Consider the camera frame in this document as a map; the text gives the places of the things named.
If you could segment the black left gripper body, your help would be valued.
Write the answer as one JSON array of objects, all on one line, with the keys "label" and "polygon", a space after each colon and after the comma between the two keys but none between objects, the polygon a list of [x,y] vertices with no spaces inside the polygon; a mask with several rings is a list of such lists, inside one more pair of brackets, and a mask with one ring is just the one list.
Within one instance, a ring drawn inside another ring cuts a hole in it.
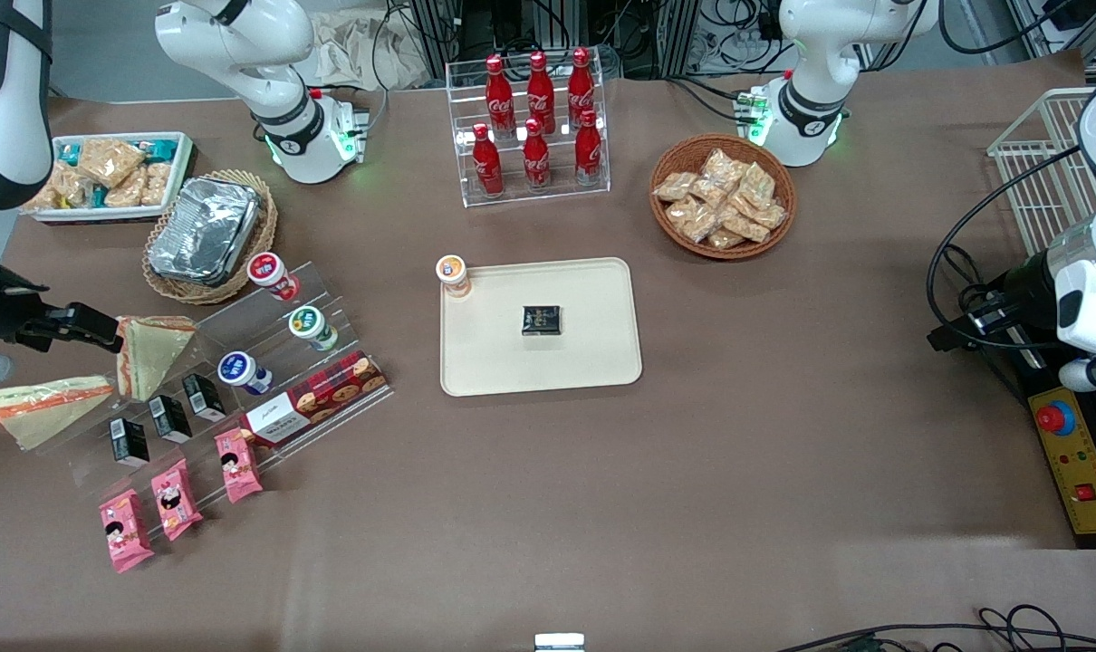
[{"label": "black left gripper body", "polygon": [[1020,346],[1009,338],[1007,330],[1014,327],[1029,338],[1025,347],[1061,346],[1057,338],[1057,289],[1044,251],[987,282],[987,290],[996,291],[1004,313],[1000,329],[992,331],[996,347]]}]

